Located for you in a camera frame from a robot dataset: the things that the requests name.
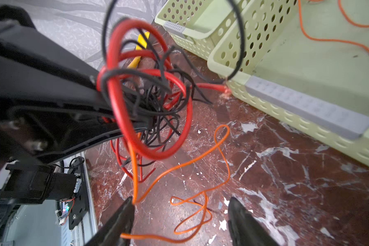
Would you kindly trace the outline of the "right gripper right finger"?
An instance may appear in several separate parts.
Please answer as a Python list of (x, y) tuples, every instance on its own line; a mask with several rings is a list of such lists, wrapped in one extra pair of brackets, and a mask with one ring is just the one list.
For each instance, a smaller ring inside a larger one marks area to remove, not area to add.
[(228, 218), (233, 246), (279, 246), (235, 197), (230, 198)]

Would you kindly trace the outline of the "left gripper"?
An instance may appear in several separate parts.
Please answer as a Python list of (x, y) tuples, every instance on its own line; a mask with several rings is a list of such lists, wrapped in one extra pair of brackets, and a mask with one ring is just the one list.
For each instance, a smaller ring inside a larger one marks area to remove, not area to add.
[(123, 136), (97, 91), (97, 70), (0, 4), (0, 171), (11, 158), (49, 165)]

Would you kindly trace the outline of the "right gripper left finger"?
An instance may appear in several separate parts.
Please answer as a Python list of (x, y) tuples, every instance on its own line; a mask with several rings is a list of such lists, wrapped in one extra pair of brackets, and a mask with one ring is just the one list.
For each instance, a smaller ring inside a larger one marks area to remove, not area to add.
[(132, 196), (110, 217), (106, 224), (85, 244), (85, 246), (129, 246), (131, 240), (121, 238), (122, 233), (130, 234), (133, 228), (135, 207)]

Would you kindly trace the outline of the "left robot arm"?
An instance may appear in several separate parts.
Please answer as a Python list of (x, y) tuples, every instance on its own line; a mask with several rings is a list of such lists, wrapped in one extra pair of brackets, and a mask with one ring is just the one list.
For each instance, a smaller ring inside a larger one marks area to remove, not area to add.
[(83, 162), (58, 163), (123, 136), (97, 91), (97, 70), (41, 34), (20, 7), (0, 4), (0, 222), (18, 205), (71, 200), (69, 228), (89, 206)]

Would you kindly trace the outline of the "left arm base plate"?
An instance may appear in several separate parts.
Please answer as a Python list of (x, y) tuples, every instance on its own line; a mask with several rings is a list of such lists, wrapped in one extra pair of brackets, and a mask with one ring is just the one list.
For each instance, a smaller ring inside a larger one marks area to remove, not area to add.
[(84, 163), (85, 159), (82, 156), (77, 156), (67, 166), (64, 164), (66, 174), (76, 177), (76, 184), (74, 193), (70, 198), (56, 201), (55, 213), (59, 225), (67, 224), (69, 230), (73, 230), (79, 225), (90, 209)]

